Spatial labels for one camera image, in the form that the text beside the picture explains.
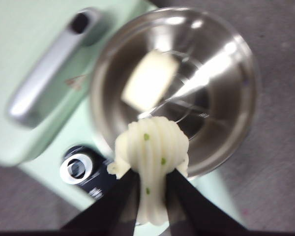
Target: silver handle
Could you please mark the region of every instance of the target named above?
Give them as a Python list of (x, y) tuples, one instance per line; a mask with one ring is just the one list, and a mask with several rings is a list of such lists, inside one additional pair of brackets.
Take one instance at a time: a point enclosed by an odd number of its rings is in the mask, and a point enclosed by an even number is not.
[(37, 104), (51, 81), (80, 46), (97, 41), (105, 30), (103, 15), (89, 7), (79, 11), (53, 42), (14, 94), (8, 114), (17, 122), (36, 127), (47, 113), (37, 115)]

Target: green herb fleck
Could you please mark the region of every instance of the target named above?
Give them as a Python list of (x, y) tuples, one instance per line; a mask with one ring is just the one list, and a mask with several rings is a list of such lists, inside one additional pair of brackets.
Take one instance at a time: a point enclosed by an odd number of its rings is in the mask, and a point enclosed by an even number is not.
[(166, 159), (164, 157), (162, 157), (161, 164), (162, 164), (162, 166), (164, 166), (166, 164)]
[(144, 134), (143, 137), (144, 137), (144, 140), (145, 140), (145, 141), (146, 141), (146, 140), (149, 140), (149, 135), (148, 135), (148, 134)]

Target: mixing bowl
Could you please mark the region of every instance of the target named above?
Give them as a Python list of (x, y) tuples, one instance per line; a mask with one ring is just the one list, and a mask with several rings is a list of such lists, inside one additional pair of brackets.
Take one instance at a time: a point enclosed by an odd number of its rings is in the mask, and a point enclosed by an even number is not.
[(135, 66), (154, 49), (179, 62), (160, 104), (183, 92), (153, 115), (178, 123), (190, 140), (189, 176), (205, 174), (235, 151), (249, 129), (259, 77), (253, 54), (230, 24), (200, 9), (160, 8), (130, 21), (94, 69), (90, 97), (100, 150), (113, 150), (128, 123), (142, 117), (120, 96)]

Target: gray countertop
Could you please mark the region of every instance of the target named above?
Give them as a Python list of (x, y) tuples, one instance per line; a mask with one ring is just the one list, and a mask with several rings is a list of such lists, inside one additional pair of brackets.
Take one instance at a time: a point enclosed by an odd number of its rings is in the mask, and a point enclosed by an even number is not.
[(295, 0), (153, 0), (200, 7), (245, 38), (262, 74), (257, 120), (219, 169), (248, 226), (295, 231)]

